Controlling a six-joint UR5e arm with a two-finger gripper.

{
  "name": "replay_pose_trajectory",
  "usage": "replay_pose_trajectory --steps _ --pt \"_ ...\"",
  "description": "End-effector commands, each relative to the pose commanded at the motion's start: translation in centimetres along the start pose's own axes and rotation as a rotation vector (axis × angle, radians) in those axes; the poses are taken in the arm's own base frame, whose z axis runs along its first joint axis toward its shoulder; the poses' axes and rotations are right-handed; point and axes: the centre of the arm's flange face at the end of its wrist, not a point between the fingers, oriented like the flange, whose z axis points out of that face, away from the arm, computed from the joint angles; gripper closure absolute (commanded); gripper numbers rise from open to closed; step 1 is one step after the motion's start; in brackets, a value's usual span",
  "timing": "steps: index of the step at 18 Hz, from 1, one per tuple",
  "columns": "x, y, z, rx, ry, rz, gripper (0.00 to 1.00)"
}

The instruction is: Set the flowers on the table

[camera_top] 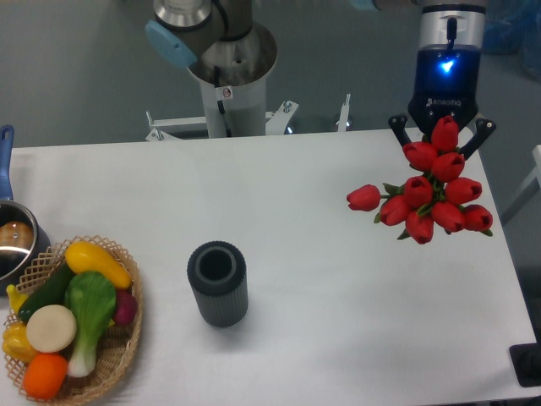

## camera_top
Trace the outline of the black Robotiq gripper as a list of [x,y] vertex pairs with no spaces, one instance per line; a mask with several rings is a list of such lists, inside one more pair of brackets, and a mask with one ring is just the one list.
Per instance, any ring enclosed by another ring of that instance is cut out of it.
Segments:
[[[424,48],[418,51],[413,97],[408,112],[423,132],[433,131],[437,122],[451,116],[460,129],[478,113],[476,92],[481,52],[475,48]],[[388,126],[400,146],[411,144],[405,114],[388,118]],[[475,134],[459,149],[465,159],[495,132],[496,123],[487,118],[475,121]]]

